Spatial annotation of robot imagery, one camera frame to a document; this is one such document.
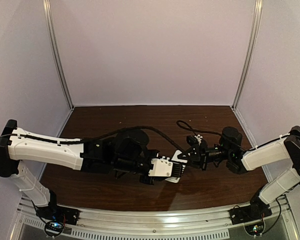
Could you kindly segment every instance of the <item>wooden table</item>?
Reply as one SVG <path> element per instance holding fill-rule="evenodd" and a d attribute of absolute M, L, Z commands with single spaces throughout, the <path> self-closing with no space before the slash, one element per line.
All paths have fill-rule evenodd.
<path fill-rule="evenodd" d="M 243 134 L 242 146 L 250 148 L 234 113 L 228 106 L 107 106 L 76 107 L 66 124 L 63 138 L 92 138 L 107 132 L 136 125 L 158 128 L 187 148 L 186 136 L 191 134 L 176 126 L 184 120 L 194 128 L 221 132 L 233 126 Z M 146 131 L 148 149 L 160 150 L 165 156 L 175 152 L 166 140 Z M 209 145 L 219 141 L 215 135 L 204 135 Z M 139 176 L 126 174 L 115 179 L 109 175 L 85 173 L 48 164 L 41 182 L 57 194 L 60 204 L 116 211 L 167 211 L 218 207 L 247 202 L 267 183 L 261 168 L 236 175 L 222 162 L 219 168 L 209 164 L 207 171 L 187 167 L 178 184 L 139 183 Z"/>

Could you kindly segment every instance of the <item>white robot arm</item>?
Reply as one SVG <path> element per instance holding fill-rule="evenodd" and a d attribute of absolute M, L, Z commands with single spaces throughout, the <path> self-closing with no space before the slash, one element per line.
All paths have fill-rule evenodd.
<path fill-rule="evenodd" d="M 300 127 L 248 151 L 240 147 L 241 140 L 242 135 L 233 127 L 224 128 L 220 145 L 212 148 L 208 148 L 200 135 L 187 136 L 191 147 L 183 152 L 177 150 L 169 158 L 160 156 L 157 150 L 148 150 L 149 138 L 140 129 L 122 131 L 116 137 L 102 140 L 65 139 L 25 131 L 17 127 L 17 121 L 9 120 L 0 138 L 0 176 L 10 178 L 33 201 L 41 217 L 61 219 L 66 215 L 67 224 L 76 224 L 77 217 L 74 216 L 78 212 L 57 206 L 54 192 L 36 180 L 23 160 L 97 174 L 108 174 L 112 170 L 134 173 L 140 175 L 140 182 L 153 184 L 162 180 L 177 183 L 185 166 L 205 170 L 207 163 L 227 160 L 229 170 L 243 174 L 266 164 L 291 159 L 293 166 L 260 189 L 252 198 L 249 209 L 233 209 L 231 215 L 237 217 L 232 222 L 237 224 L 245 221 L 243 214 L 246 213 L 249 219 L 257 219 L 261 214 L 270 215 L 268 204 L 300 183 Z"/>

